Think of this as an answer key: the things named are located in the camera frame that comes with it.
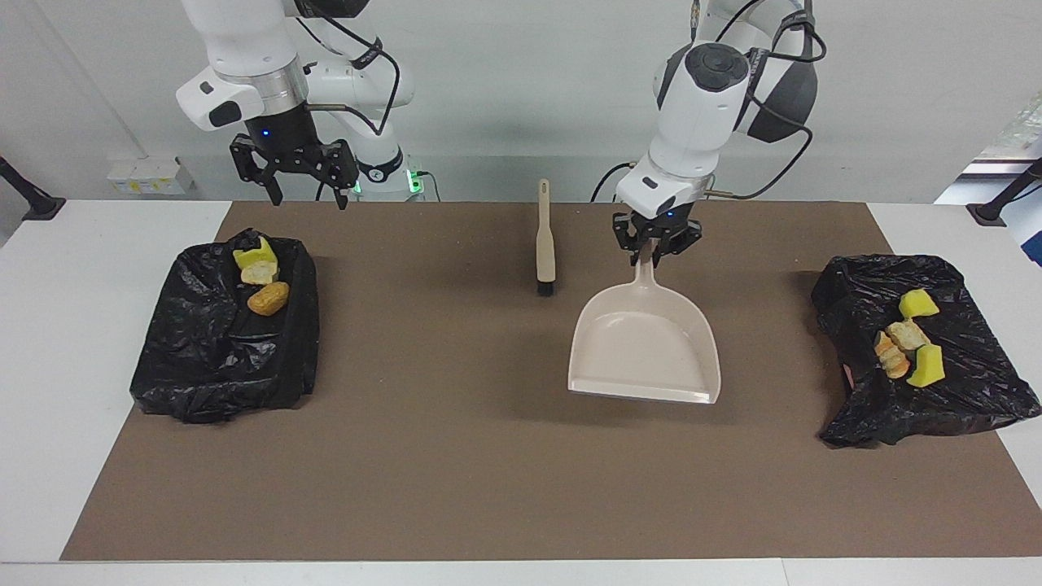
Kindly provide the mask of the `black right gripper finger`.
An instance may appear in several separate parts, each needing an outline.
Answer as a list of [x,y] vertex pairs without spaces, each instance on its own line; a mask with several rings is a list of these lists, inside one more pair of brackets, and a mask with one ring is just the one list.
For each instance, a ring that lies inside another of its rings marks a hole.
[[320,173],[317,181],[316,201],[320,201],[325,186],[334,193],[336,207],[346,210],[348,193],[357,184],[359,171],[357,161],[345,140],[336,140],[320,147]]
[[258,166],[256,156],[264,155],[264,152],[256,147],[252,138],[246,135],[237,135],[231,141],[230,153],[234,161],[237,174],[242,181],[260,186],[265,189],[268,200],[273,205],[282,204],[282,188],[275,178],[277,167],[270,162],[265,162],[263,168]]

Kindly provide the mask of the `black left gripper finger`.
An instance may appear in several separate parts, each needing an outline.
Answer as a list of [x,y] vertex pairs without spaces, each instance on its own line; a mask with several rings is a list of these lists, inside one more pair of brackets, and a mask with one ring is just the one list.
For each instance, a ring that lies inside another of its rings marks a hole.
[[630,266],[639,262],[641,250],[646,245],[646,219],[639,214],[611,215],[611,229],[620,249],[626,251]]
[[664,257],[679,257],[703,237],[703,227],[697,220],[687,220],[685,225],[674,224],[661,230],[655,245],[655,267]]

